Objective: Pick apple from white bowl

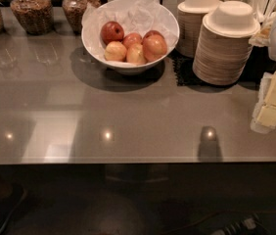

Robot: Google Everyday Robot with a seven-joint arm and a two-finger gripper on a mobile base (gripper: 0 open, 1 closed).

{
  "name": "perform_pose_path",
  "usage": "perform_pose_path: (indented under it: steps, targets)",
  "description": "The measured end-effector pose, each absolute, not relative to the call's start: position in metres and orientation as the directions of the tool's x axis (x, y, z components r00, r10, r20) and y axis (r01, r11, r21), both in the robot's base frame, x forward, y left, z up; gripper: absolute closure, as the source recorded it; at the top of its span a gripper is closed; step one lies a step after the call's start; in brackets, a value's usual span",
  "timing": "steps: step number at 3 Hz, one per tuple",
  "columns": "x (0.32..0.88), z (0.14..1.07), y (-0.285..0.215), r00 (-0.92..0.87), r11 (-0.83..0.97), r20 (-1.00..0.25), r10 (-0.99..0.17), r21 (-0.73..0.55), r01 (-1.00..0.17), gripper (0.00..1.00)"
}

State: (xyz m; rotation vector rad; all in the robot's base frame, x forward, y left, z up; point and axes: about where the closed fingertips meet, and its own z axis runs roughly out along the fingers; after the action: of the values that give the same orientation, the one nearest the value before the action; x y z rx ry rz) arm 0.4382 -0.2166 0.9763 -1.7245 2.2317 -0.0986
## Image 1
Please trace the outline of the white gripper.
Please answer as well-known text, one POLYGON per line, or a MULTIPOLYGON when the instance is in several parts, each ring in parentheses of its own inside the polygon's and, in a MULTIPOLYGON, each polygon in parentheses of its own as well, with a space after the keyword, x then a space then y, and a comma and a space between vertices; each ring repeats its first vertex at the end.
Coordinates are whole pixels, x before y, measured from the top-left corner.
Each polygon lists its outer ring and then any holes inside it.
POLYGON ((270 128, 276 127, 276 71, 273 76, 268 72, 263 74, 250 127, 252 131, 260 134, 267 134, 271 131, 270 128))

